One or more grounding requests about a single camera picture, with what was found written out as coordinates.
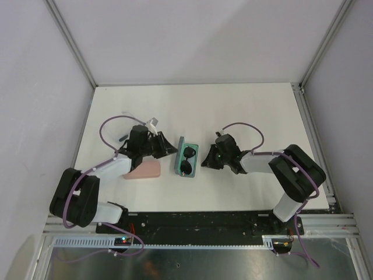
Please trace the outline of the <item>blue glasses case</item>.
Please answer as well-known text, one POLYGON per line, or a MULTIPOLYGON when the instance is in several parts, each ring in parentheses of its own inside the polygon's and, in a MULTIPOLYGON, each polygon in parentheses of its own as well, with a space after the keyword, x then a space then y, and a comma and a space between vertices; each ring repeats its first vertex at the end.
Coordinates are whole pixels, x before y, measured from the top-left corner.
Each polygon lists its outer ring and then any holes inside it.
POLYGON ((199 146, 194 143, 186 143, 183 136, 178 143, 178 152, 175 158, 174 171, 177 175, 186 178, 194 178, 198 163, 199 146))

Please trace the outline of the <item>pink glasses case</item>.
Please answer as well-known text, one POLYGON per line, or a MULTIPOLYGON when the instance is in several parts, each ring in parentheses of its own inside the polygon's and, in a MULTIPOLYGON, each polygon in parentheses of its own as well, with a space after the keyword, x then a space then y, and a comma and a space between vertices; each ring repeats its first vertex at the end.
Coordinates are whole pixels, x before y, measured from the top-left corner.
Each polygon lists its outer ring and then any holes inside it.
POLYGON ((160 162, 146 161, 142 162, 135 170, 123 175, 126 180, 153 179, 161 175, 160 162))

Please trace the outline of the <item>black frame sunglasses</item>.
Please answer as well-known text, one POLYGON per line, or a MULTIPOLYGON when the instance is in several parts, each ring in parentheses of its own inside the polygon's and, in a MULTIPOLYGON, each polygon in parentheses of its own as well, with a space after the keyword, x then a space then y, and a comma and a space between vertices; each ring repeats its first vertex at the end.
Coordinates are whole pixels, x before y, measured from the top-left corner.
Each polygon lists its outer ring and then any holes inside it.
POLYGON ((194 148, 187 146, 183 152, 184 159, 180 164, 180 172, 182 176, 191 175, 193 172, 192 164, 189 162, 189 159, 195 159, 196 150, 194 148))

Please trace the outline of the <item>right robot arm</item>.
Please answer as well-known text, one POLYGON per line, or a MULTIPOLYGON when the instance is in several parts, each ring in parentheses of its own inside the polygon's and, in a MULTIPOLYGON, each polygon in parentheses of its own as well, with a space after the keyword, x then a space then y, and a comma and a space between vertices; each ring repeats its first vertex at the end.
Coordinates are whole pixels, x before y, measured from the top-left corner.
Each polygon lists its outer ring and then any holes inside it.
POLYGON ((296 144, 281 152, 254 152, 241 150, 229 134, 217 137, 201 166, 215 170, 228 166, 234 174, 274 174, 284 194, 264 228, 275 234, 290 227, 290 220, 310 199, 319 196, 319 187, 326 181, 324 170, 296 144))

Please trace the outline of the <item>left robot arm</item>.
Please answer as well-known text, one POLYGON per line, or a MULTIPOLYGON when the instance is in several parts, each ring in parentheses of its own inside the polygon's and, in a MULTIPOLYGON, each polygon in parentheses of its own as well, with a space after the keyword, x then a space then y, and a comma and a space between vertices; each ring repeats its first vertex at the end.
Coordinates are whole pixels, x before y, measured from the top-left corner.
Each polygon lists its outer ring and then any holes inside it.
POLYGON ((107 223, 114 232, 122 233, 129 226, 129 219, 123 215, 125 208, 112 202, 99 202, 100 187, 134 171, 144 157, 160 159, 177 152, 161 131, 152 132, 144 125, 135 125, 112 158, 85 172, 74 168, 63 172, 50 203, 50 213, 62 218, 68 228, 83 228, 97 222, 107 223))

